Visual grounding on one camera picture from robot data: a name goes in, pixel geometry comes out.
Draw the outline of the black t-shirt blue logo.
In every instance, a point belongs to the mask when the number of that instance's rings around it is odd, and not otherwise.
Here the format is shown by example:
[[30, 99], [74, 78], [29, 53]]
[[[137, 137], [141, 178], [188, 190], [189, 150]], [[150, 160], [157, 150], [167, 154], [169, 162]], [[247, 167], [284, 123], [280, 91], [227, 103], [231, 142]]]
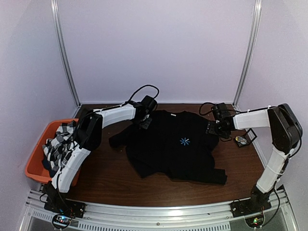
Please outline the black t-shirt blue logo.
[[112, 148], [125, 147], [141, 178], [164, 173], [173, 180], [226, 184], [226, 172], [215, 167], [212, 155], [219, 137], [206, 132], [206, 118], [187, 111], [157, 110], [150, 119], [147, 129], [131, 124], [109, 138]]

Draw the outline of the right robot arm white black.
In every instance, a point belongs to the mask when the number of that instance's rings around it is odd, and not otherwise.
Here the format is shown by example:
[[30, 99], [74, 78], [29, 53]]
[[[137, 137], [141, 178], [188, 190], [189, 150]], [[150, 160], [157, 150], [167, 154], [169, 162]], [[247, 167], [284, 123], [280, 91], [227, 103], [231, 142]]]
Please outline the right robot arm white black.
[[300, 150], [302, 127], [286, 103], [247, 111], [228, 109], [224, 103], [219, 103], [212, 105], [210, 113], [214, 120], [209, 122], [206, 131], [223, 139], [228, 139], [235, 130], [270, 128], [271, 156], [246, 205], [250, 212], [255, 213], [265, 205], [264, 196], [274, 190], [288, 160]]

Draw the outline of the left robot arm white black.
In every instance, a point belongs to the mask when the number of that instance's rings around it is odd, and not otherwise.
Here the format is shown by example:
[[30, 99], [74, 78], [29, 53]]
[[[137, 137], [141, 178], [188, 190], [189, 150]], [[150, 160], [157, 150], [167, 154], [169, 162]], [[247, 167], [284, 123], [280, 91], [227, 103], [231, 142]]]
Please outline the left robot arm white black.
[[62, 123], [53, 139], [48, 138], [42, 146], [42, 164], [51, 174], [44, 192], [53, 209], [59, 214], [69, 210], [64, 194], [89, 154], [102, 141], [102, 130], [122, 121], [132, 121], [139, 127], [149, 126], [149, 114], [156, 108], [155, 98], [146, 95], [140, 102], [128, 100], [123, 104], [101, 109], [88, 110], [78, 121]]

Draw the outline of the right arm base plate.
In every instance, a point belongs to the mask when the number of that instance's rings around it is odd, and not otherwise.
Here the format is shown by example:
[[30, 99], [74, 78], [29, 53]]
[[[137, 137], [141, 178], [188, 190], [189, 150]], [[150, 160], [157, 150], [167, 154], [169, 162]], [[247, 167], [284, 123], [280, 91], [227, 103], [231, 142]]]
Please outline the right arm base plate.
[[271, 208], [271, 203], [266, 201], [258, 204], [253, 204], [251, 198], [239, 200], [236, 199], [232, 203], [230, 203], [231, 212], [234, 218], [247, 216], [254, 213], [260, 213], [261, 210], [267, 210]]

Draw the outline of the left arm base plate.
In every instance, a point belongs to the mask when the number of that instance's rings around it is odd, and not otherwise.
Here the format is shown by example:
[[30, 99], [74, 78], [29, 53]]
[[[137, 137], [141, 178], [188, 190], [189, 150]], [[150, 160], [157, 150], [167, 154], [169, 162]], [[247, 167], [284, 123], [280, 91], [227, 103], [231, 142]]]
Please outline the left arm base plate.
[[72, 218], [83, 218], [85, 212], [86, 204], [77, 201], [58, 199], [56, 201], [52, 201], [50, 198], [47, 198], [47, 202], [44, 205], [44, 209], [57, 213], [63, 214], [67, 217]]

